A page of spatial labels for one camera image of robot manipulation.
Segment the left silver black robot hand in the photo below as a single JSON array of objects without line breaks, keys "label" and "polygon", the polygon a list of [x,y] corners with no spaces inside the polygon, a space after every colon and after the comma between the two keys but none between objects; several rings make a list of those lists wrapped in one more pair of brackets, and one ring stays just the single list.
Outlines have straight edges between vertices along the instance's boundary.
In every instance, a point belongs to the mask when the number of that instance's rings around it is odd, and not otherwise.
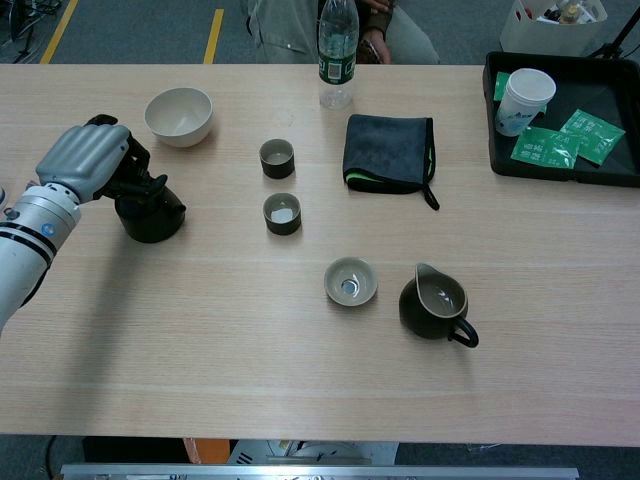
[{"label": "left silver black robot hand", "polygon": [[42,185],[57,184],[84,204],[105,196],[148,199],[168,176],[152,177],[150,153],[116,118],[101,114],[67,130],[36,166]]}]

